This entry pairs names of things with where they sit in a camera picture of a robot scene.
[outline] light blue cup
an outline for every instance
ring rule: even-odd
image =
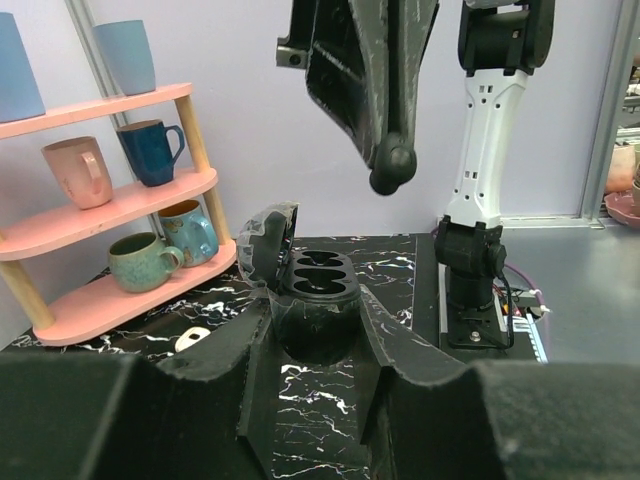
[[[136,233],[109,248],[109,268],[125,292],[148,292],[164,284],[184,264],[182,252],[152,232]]]
[[[216,232],[196,200],[185,200],[158,212],[162,230],[171,245],[184,254],[184,266],[195,267],[218,253]]]
[[[156,89],[156,73],[142,20],[105,23],[93,27],[98,49],[109,72],[125,95]]]
[[[45,113],[16,21],[0,12],[0,123]]]

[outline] three-tier shelf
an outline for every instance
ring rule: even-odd
[[[173,100],[193,159],[193,168],[177,169],[175,179],[159,187],[148,188],[135,182],[115,189],[113,199],[100,207],[80,210],[69,204],[0,229],[0,273],[44,345],[63,346],[94,338],[219,275],[235,261],[235,242],[229,235],[216,191],[218,176],[209,164],[191,101],[192,91],[190,83],[170,85],[141,95],[52,109],[39,117],[0,124],[1,140]],[[202,265],[177,270],[169,281],[150,292],[126,293],[107,275],[47,305],[20,264],[22,259],[62,248],[200,194],[220,242],[219,252]]]

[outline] black container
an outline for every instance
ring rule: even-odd
[[[326,251],[292,251],[298,206],[272,205],[240,233],[243,278],[268,295],[276,334],[294,359],[321,365],[351,349],[360,316],[360,286],[351,260]]]

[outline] white wall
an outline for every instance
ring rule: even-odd
[[[302,202],[301,235],[425,231],[443,212],[464,127],[461,2],[441,1],[424,59],[416,178],[380,198],[347,136],[309,99],[303,72],[275,67],[291,0],[88,0],[97,23],[144,20],[159,83],[194,83],[232,232],[292,199]],[[582,197],[620,0],[556,5],[551,54],[529,82],[509,151],[508,215],[575,214]],[[177,122],[172,105],[150,110],[133,116]]]
[[[47,108],[100,98],[63,1],[0,0],[13,13]],[[65,138],[98,139],[115,186],[131,182],[108,118],[0,141],[0,228],[69,203],[40,153]],[[23,262],[46,301],[73,290],[100,272],[107,249],[119,237],[148,229],[143,219],[61,250]],[[0,280],[0,349],[29,327],[20,305]]]

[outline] pink shelf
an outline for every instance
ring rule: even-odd
[[[235,243],[221,245],[209,262],[181,268],[161,287],[141,294],[120,290],[111,275],[107,275],[52,303],[49,308],[56,323],[43,330],[34,329],[34,333],[43,344],[56,347],[95,338],[221,274],[235,259]]]
[[[73,204],[49,210],[2,229],[0,261],[20,260],[58,248],[117,227],[200,195],[218,182],[212,168],[197,173],[178,169],[173,182],[147,188],[136,182],[114,191],[109,203],[80,210]]]
[[[186,97],[191,95],[192,91],[193,87],[190,83],[180,83],[158,87],[153,92],[130,97],[110,97],[67,107],[53,108],[39,117],[18,120],[17,122],[0,123],[0,139],[46,130],[47,128],[61,127],[62,125],[126,112],[135,108],[148,107],[156,103]]]

